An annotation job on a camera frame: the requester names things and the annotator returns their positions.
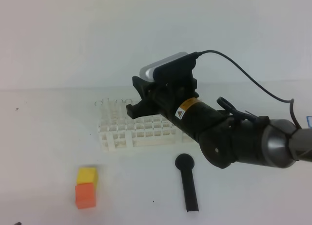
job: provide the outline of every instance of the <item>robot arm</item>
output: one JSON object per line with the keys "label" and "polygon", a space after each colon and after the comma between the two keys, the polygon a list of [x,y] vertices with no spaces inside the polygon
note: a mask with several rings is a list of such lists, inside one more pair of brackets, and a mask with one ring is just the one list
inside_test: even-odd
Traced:
{"label": "robot arm", "polygon": [[[224,56],[251,78],[220,52],[178,53],[142,68],[141,78],[133,77],[133,86],[142,100],[127,105],[128,115],[132,119],[163,115],[198,142],[207,160],[222,169],[234,162],[287,168],[297,160],[312,161],[312,129],[301,129],[293,114],[295,124],[237,111],[222,97],[217,102],[224,111],[216,111],[197,99],[197,80],[192,70],[196,59],[208,52]],[[292,112],[293,99],[283,100],[264,90],[289,102]]]}

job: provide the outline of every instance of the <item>yellow block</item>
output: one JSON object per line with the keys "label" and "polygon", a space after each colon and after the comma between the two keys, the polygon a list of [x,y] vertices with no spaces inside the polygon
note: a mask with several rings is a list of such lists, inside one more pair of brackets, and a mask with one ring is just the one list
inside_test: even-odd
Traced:
{"label": "yellow block", "polygon": [[96,168],[79,168],[77,185],[93,183],[94,188],[98,184],[98,172]]}

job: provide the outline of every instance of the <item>white table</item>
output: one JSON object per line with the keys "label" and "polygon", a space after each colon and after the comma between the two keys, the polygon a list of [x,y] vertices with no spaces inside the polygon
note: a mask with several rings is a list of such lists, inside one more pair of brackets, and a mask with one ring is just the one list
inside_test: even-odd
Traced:
{"label": "white table", "polygon": [[[312,115],[310,81],[267,82],[284,99],[294,97],[302,126]],[[219,109],[224,96],[236,108],[290,119],[279,103],[250,83],[215,84],[198,90]],[[100,148],[95,101],[137,97],[133,88],[0,92],[0,223],[13,225],[271,225],[308,224],[312,163],[288,169],[234,163],[212,166],[198,144],[106,153]],[[186,213],[180,153],[195,160],[199,212]],[[83,165],[97,165],[97,207],[77,210],[75,179]]]}

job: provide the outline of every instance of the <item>black cable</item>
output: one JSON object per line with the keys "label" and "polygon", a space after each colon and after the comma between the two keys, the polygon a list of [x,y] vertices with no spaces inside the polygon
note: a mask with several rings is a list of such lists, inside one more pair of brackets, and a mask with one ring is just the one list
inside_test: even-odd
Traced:
{"label": "black cable", "polygon": [[223,97],[220,97],[216,101],[224,110],[228,111],[229,113],[233,114],[236,118],[241,120],[248,119],[249,121],[254,122],[256,117],[250,114],[246,114],[244,112],[238,111],[235,106],[233,106],[228,100]]}
{"label": "black cable", "polygon": [[225,54],[219,52],[219,51],[214,51],[214,50],[207,50],[207,51],[202,51],[202,52],[198,52],[199,56],[206,54],[206,53],[214,53],[217,55],[220,55],[224,58],[226,58],[228,61],[230,61],[232,64],[234,64],[246,77],[248,77],[256,86],[258,86],[260,89],[262,89],[264,92],[266,92],[268,95],[270,95],[271,97],[275,98],[276,100],[280,101],[280,102],[284,102],[284,103],[290,103],[290,114],[291,114],[291,118],[293,123],[295,124],[296,128],[300,129],[301,126],[298,123],[294,112],[293,112],[293,103],[294,103],[294,99],[291,100],[284,100],[281,99],[277,96],[275,96],[273,93],[269,92],[267,89],[265,89],[262,85],[260,85],[258,82],[256,82],[247,72],[245,72],[244,69],[242,69],[234,60],[232,60],[230,57],[226,56]]}

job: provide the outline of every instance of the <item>white backdrop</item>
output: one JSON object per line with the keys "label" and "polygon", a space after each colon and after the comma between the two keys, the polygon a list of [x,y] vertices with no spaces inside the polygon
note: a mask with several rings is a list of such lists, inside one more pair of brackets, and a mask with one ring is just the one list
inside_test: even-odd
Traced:
{"label": "white backdrop", "polygon": [[[130,85],[180,51],[257,80],[312,78],[311,0],[0,0],[0,89]],[[246,78],[203,56],[202,82]]]}
{"label": "white backdrop", "polygon": [[[283,99],[294,97],[298,121],[307,127],[312,103],[304,94],[311,91],[311,81],[263,85]],[[252,83],[200,86],[198,92],[215,109],[223,96],[241,111],[290,119],[288,104]],[[197,144],[103,152],[94,102],[136,96],[133,87],[0,92],[0,224],[310,224],[312,163],[299,161],[288,169],[234,163],[219,169]],[[185,210],[174,165],[184,152],[195,160],[199,212]],[[99,168],[93,209],[77,210],[74,203],[82,165]]]}

